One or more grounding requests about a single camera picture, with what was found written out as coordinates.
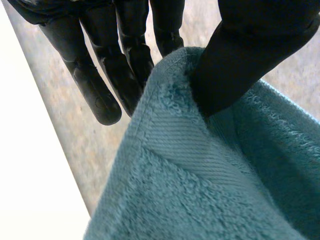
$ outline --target white surface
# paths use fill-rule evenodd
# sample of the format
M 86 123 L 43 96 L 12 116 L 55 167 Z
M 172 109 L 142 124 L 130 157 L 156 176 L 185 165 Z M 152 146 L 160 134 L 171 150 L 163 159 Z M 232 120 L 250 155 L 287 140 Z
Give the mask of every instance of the white surface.
M 90 219 L 0 1 L 0 240 L 80 240 Z

